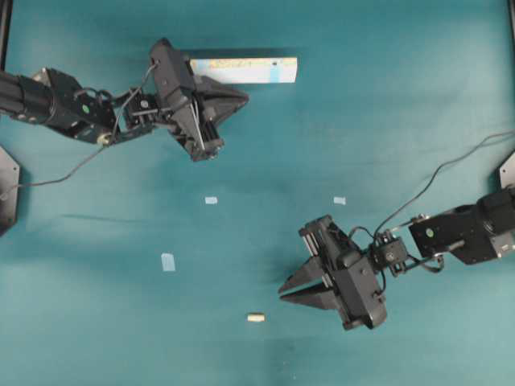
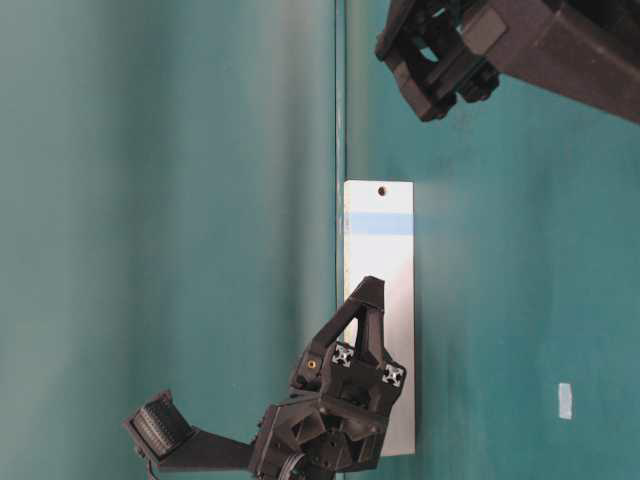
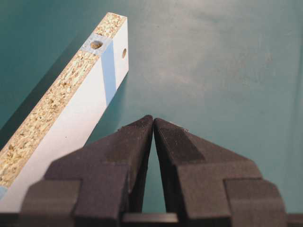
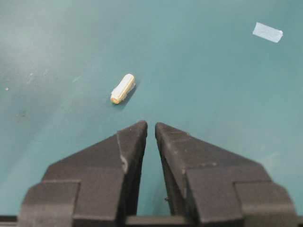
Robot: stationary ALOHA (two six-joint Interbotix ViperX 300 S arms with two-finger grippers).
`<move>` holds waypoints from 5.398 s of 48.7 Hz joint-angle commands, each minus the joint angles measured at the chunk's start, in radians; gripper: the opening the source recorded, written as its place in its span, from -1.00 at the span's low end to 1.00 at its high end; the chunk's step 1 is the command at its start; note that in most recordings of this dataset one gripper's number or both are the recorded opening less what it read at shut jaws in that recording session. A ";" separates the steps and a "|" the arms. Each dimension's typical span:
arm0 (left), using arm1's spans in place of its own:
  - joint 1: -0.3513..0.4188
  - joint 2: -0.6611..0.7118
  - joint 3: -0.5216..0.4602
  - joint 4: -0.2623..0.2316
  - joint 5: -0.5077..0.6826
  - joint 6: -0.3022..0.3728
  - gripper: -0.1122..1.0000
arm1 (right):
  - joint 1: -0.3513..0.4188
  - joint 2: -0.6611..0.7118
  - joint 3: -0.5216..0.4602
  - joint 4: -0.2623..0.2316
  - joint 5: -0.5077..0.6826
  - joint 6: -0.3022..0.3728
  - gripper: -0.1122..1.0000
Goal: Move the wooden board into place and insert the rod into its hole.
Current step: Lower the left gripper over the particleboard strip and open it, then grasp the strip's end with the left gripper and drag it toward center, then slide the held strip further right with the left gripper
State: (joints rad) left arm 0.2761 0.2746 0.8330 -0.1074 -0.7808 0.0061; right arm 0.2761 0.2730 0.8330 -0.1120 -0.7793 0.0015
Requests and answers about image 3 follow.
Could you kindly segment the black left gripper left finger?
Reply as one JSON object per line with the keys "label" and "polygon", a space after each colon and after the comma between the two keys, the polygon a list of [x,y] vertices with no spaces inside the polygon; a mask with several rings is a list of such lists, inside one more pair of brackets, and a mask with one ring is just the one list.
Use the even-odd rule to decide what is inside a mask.
{"label": "black left gripper left finger", "polygon": [[118,227],[126,212],[141,212],[153,118],[53,161],[23,200],[23,227]]}

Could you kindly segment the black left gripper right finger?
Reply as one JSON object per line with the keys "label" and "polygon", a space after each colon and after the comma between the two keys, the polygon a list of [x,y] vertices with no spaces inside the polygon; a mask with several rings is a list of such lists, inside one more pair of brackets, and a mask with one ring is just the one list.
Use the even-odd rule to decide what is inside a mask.
{"label": "black left gripper right finger", "polygon": [[187,227],[285,227],[278,188],[254,161],[168,121],[153,123],[166,210]]}

